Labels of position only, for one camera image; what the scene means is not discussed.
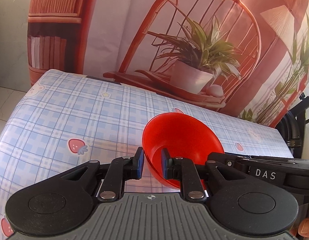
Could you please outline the red plastic bowl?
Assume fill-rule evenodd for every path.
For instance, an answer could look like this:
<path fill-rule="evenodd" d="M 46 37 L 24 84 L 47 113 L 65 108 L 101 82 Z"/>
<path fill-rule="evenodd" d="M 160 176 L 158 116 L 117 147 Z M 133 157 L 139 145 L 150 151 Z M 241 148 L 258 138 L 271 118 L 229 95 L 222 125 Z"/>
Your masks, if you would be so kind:
<path fill-rule="evenodd" d="M 203 165 L 213 152 L 224 154 L 218 137 L 203 122 L 182 113 L 162 113 L 152 118 L 142 133 L 142 148 L 151 174 L 164 186 L 179 189 L 180 182 L 166 180 L 162 172 L 162 149 L 171 157 L 185 157 Z"/>

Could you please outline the black exercise bike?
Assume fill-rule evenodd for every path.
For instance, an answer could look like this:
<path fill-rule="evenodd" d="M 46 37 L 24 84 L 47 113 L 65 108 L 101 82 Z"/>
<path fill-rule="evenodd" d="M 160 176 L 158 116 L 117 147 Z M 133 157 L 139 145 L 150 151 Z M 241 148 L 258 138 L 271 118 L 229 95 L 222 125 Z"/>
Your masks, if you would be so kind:
<path fill-rule="evenodd" d="M 301 101 L 288 110 L 275 127 L 286 142 L 293 157 L 297 159 L 302 158 L 305 127 L 309 123 L 309 118 L 306 118 L 306 110 L 309 108 L 309 96 L 302 93 L 299 99 Z"/>

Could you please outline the blue plaid bed sheet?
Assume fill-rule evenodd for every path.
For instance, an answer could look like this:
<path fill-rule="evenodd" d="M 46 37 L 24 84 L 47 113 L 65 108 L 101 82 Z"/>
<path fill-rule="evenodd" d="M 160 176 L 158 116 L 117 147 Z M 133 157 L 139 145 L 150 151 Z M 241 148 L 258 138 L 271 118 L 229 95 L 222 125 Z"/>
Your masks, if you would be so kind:
<path fill-rule="evenodd" d="M 154 116 L 184 113 L 206 124 L 226 152 L 291 157 L 279 132 L 144 89 L 46 72 L 17 103 L 0 135 L 0 239 L 8 198 L 91 159 L 133 155 Z"/>

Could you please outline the printed room scene backdrop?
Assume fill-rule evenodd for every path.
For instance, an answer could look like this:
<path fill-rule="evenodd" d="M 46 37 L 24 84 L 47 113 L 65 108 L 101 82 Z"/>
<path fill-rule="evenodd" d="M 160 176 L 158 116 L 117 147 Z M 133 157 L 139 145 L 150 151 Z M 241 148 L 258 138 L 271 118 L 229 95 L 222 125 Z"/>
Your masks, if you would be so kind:
<path fill-rule="evenodd" d="M 309 82 L 309 0 L 30 0 L 30 80 L 111 79 L 274 127 Z"/>

